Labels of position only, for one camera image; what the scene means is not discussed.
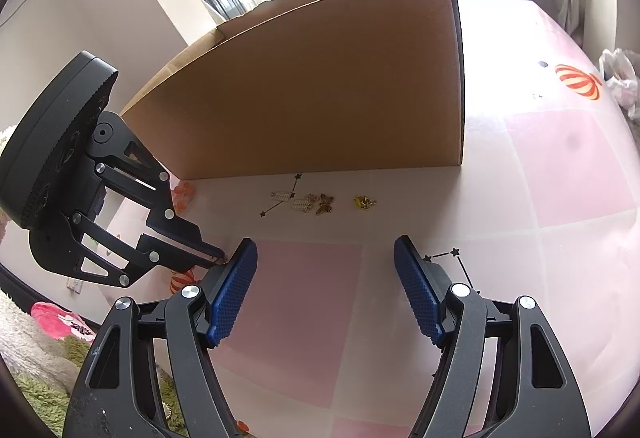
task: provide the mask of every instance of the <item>brown butterfly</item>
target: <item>brown butterfly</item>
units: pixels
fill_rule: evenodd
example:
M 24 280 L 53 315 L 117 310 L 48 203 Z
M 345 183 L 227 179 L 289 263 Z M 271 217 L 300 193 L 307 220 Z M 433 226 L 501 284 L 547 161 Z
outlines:
M 318 210 L 316 211 L 316 216 L 319 216 L 321 214 L 324 213 L 330 213 L 331 211 L 334 210 L 333 207 L 331 207 L 331 204 L 334 202 L 334 197 L 333 196 L 327 196 L 325 194 L 321 194 L 320 195 L 320 206 L 318 207 Z

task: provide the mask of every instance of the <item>table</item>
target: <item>table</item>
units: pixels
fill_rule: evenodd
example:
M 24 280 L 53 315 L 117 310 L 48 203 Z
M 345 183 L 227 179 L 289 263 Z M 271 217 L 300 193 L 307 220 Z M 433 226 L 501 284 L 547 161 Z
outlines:
M 625 120 L 604 90 L 589 98 L 561 81 L 557 65 L 597 72 L 534 3 L 460 0 L 460 11 L 461 167 L 194 183 L 185 217 L 205 240 L 229 254 L 242 237 L 258 243 L 234 331 L 212 352 L 235 417 L 258 438 L 406 438 L 440 354 L 396 276 L 402 234 L 425 255 L 444 254 L 433 259 L 454 281 L 465 281 L 460 258 L 484 297 L 539 302 L 594 434 L 638 379 L 640 158 Z M 333 211 L 268 210 L 271 192 L 294 183 L 296 198 L 334 196 Z M 356 195 L 377 203 L 359 210 Z M 145 216 L 125 201 L 109 229 L 135 245 Z M 127 293 L 167 297 L 170 277 L 157 268 Z M 124 293 L 102 291 L 109 301 Z M 492 373 L 486 360 L 470 432 L 484 420 Z

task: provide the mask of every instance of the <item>white plastic bag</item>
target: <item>white plastic bag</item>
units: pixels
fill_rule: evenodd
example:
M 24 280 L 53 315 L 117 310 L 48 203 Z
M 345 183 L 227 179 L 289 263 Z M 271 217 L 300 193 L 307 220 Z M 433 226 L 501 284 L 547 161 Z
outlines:
M 629 119 L 638 120 L 640 97 L 634 67 L 640 70 L 640 55 L 629 50 L 617 48 L 613 53 L 605 50 L 600 56 L 600 73 L 604 75 L 605 88 L 626 110 Z

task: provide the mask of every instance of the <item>silver screw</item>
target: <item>silver screw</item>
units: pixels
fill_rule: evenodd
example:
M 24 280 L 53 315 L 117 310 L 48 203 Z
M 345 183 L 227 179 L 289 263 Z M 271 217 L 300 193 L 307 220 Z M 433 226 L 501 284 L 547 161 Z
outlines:
M 116 303 L 113 306 L 116 307 L 116 310 L 126 310 L 127 308 L 129 308 L 129 306 L 131 306 L 131 298 L 121 297 L 116 301 Z
M 520 298 L 520 306 L 522 306 L 523 308 L 526 308 L 527 310 L 531 310 L 536 307 L 536 302 L 533 300 L 532 297 L 529 297 L 528 295 L 523 295 Z
M 196 297 L 200 293 L 200 288 L 195 285 L 187 285 L 182 289 L 182 297 L 186 297 L 187 299 L 191 299 L 192 297 Z
M 471 289 L 463 283 L 456 283 L 451 287 L 451 291 L 458 297 L 466 297 L 471 293 Z

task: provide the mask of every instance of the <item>pink square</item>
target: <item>pink square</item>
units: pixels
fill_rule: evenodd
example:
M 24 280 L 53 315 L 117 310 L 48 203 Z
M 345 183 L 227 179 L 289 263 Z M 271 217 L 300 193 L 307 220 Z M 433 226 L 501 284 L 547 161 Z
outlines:
M 331 438 L 406 438 L 410 427 L 336 418 Z
M 231 336 L 212 358 L 294 400 L 329 408 L 362 247 L 258 241 L 258 269 Z
M 593 114 L 536 111 L 505 117 L 541 227 L 633 209 L 620 163 Z

